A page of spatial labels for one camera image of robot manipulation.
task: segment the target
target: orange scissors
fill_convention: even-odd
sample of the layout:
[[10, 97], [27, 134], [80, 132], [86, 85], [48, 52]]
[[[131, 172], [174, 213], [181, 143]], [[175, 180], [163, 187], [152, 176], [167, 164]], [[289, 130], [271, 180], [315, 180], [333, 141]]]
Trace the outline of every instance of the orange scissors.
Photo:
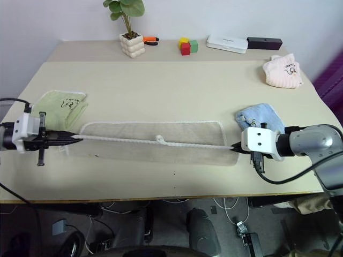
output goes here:
[[160, 39], [158, 37], [155, 36], [144, 36], [143, 37], [143, 42], [145, 44], [147, 44], [148, 46], [157, 46], [159, 43], [157, 41], [159, 41]]

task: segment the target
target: red block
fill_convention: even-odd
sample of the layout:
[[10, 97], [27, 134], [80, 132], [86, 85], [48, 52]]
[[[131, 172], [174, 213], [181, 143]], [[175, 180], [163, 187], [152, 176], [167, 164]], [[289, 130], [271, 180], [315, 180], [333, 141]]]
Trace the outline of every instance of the red block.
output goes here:
[[181, 44], [181, 54], [182, 55], [190, 55], [191, 54], [191, 45], [190, 45], [190, 43], [182, 43]]

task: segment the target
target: yellow block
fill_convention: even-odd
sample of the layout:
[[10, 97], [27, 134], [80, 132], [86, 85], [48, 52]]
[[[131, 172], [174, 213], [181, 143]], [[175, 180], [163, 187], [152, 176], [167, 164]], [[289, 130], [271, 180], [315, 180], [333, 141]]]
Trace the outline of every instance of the yellow block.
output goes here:
[[181, 44], [188, 43], [188, 42], [189, 42], [188, 38], [182, 37], [182, 38], [180, 38], [180, 41], [178, 42], [178, 47], [181, 49]]

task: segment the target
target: green leaf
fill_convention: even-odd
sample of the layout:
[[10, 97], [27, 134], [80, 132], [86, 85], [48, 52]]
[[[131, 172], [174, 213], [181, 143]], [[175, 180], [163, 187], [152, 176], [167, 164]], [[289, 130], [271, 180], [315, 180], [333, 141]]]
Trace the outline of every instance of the green leaf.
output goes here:
[[102, 3], [102, 4], [103, 4], [103, 7], [108, 7], [110, 2], [112, 2], [112, 0], [105, 0], [105, 1]]
[[120, 12], [120, 13], [111, 13], [111, 20], [117, 20], [121, 15], [123, 15], [122, 12]]
[[137, 0], [120, 0], [121, 3], [125, 5], [131, 5], [134, 4]]
[[109, 9], [112, 13], [120, 13], [122, 12], [122, 8], [120, 7], [120, 3], [118, 1], [113, 1], [109, 4]]
[[123, 12], [131, 17], [140, 17], [144, 14], [144, 4], [142, 0], [136, 0], [131, 5], [125, 5], [122, 2], [120, 2], [120, 6], [123, 10]]

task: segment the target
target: blue towel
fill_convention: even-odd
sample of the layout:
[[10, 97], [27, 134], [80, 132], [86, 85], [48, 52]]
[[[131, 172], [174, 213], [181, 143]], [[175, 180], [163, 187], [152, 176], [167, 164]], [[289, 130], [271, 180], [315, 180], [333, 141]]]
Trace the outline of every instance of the blue towel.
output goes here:
[[267, 103], [260, 103], [239, 111], [236, 113], [236, 121], [242, 130], [250, 126], [261, 127], [261, 123], [266, 122], [268, 129], [285, 133], [284, 123], [274, 108]]

